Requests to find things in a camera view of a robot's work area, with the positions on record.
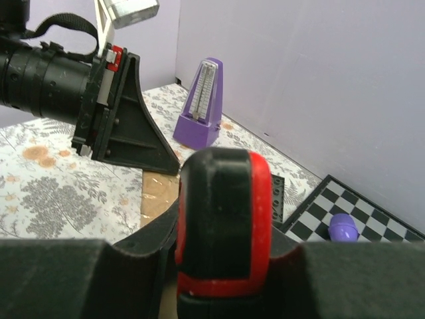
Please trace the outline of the black white chessboard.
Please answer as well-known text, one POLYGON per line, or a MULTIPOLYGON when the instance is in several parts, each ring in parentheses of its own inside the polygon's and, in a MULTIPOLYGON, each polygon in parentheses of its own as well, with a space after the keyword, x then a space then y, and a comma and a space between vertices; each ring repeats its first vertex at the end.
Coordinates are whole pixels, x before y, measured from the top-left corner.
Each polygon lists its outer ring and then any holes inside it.
POLYGON ((329 223, 338 213, 352 218, 360 241, 424 241, 421 232, 330 175, 283 224, 275 227, 296 242, 328 241, 329 223))

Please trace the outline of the brown cardboard express box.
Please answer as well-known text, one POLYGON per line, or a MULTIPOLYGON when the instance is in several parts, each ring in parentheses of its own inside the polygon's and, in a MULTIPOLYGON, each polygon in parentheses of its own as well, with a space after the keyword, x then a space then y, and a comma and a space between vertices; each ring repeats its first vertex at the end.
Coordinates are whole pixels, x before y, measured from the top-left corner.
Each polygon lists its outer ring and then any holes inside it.
POLYGON ((140 227, 164 213, 177 199, 179 176, 143 172, 140 227))

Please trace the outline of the purple capped clear bottle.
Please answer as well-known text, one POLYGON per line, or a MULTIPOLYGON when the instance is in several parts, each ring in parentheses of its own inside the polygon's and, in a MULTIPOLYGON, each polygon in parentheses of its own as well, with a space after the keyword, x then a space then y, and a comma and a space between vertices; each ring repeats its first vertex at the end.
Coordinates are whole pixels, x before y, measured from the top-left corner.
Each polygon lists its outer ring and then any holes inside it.
POLYGON ((222 101, 223 63, 209 57, 197 69, 173 138, 193 150, 211 146, 220 134, 222 101))

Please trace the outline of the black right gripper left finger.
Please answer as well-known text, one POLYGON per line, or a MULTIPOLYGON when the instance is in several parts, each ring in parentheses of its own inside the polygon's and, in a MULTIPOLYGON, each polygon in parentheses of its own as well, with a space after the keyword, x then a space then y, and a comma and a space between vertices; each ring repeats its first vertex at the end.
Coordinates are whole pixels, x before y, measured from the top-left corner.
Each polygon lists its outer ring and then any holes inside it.
POLYGON ((134 234, 3 239, 2 318, 176 318, 178 203, 134 234))

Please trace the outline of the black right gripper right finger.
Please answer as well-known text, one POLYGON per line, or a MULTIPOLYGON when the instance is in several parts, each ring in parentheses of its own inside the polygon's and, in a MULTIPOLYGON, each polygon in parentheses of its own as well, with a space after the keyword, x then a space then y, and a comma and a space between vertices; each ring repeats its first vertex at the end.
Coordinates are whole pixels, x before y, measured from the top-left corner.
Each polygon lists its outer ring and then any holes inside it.
POLYGON ((423 318, 424 243, 297 243, 273 228, 267 318, 423 318))

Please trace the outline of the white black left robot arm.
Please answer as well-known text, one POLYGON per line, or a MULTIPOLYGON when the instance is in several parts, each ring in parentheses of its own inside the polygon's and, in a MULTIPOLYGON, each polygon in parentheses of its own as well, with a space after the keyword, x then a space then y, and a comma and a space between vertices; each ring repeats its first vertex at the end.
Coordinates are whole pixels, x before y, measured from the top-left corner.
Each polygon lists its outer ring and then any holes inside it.
POLYGON ((143 100, 140 58, 112 43, 116 29, 156 16, 159 3, 94 5, 95 23, 59 13, 31 31, 28 1, 1 2, 1 104, 74 125, 71 144, 80 156, 177 175, 179 160, 143 100), (95 49, 79 54, 54 42, 28 44, 54 25, 89 34, 96 40, 95 49))

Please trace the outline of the purple toy microphone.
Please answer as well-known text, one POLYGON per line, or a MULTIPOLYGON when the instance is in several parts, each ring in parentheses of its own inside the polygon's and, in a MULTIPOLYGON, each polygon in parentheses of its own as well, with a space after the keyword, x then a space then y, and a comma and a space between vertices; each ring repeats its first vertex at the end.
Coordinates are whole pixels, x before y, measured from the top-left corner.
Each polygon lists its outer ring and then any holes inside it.
POLYGON ((333 242, 357 242, 359 232, 353 218, 346 213, 332 216, 328 233, 333 242))

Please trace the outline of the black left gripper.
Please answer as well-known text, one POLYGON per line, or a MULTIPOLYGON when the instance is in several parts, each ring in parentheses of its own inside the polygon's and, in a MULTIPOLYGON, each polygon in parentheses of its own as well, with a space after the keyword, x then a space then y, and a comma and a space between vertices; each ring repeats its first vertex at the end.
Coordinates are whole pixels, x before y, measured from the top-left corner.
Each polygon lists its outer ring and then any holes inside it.
POLYGON ((94 57, 72 147, 96 161, 177 175, 179 160, 141 94, 139 61, 124 48, 94 57))

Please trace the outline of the grey studded building plate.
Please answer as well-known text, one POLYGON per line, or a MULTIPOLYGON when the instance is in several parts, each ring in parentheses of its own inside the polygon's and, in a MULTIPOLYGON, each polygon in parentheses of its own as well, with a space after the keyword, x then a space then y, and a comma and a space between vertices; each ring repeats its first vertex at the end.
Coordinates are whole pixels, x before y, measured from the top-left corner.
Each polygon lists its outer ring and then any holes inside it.
POLYGON ((285 179, 272 174, 272 222, 280 226, 284 222, 285 179))

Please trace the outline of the red black utility knife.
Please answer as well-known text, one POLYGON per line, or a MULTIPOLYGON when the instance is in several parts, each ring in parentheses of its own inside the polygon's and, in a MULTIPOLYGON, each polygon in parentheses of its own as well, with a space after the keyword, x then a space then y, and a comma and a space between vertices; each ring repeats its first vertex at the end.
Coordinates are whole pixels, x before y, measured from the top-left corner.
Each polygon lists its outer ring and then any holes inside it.
POLYGON ((245 149, 209 147, 183 164, 177 220, 177 315, 261 318, 272 244, 272 178, 245 149))

